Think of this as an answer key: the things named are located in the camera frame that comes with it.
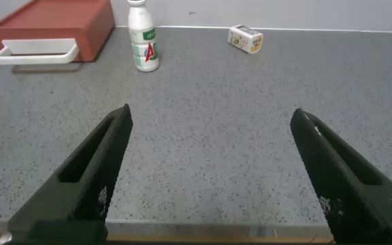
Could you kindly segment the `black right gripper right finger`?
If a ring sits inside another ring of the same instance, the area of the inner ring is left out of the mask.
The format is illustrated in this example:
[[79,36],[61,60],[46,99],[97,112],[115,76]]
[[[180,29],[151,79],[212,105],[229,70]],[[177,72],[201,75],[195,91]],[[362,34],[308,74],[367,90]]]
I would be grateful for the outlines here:
[[392,244],[392,181],[315,115],[290,127],[336,243]]

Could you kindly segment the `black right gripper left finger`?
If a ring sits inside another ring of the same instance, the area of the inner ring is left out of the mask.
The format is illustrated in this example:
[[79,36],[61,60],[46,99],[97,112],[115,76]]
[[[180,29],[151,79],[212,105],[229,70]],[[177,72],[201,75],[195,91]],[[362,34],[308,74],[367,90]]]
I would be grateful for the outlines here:
[[132,126],[128,105],[111,111],[11,217],[0,244],[105,244]]

